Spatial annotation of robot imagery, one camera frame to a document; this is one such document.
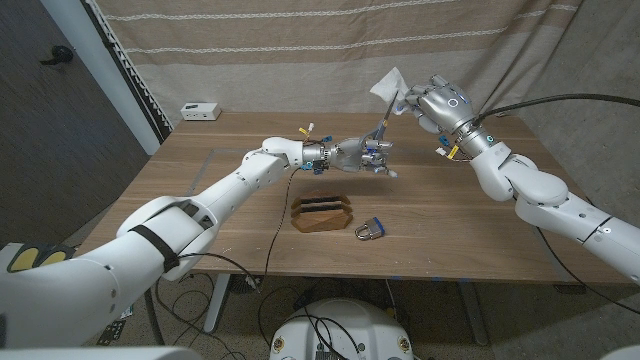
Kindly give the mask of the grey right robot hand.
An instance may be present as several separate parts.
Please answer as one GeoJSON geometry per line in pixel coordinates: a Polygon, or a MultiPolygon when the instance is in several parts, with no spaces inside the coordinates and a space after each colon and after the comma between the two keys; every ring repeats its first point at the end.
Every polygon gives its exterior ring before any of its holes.
{"type": "Polygon", "coordinates": [[[433,75],[426,85],[414,85],[404,94],[400,106],[410,109],[421,126],[433,134],[443,131],[456,136],[455,143],[471,158],[493,147],[497,141],[476,123],[472,101],[457,85],[433,75]]]}

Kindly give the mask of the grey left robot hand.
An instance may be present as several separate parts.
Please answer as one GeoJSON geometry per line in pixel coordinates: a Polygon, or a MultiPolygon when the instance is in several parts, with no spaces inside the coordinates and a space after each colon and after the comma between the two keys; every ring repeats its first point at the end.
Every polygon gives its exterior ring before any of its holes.
{"type": "Polygon", "coordinates": [[[397,178],[387,160],[392,142],[370,138],[349,138],[330,147],[328,163],[344,172],[370,171],[397,178]]]}

